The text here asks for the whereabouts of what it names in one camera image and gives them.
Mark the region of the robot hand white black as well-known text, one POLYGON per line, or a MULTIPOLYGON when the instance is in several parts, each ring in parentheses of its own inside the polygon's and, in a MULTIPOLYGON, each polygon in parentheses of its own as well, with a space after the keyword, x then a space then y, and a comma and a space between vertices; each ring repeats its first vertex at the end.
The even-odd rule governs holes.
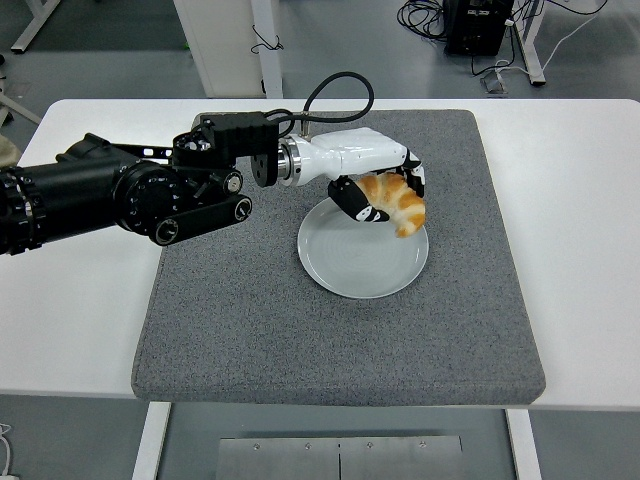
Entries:
POLYGON ((301 186, 324 175, 328 195, 359 222, 392 221, 399 237, 417 232, 425 222, 425 176, 421 162, 391 138, 363 127, 280 140, 279 178, 301 186))

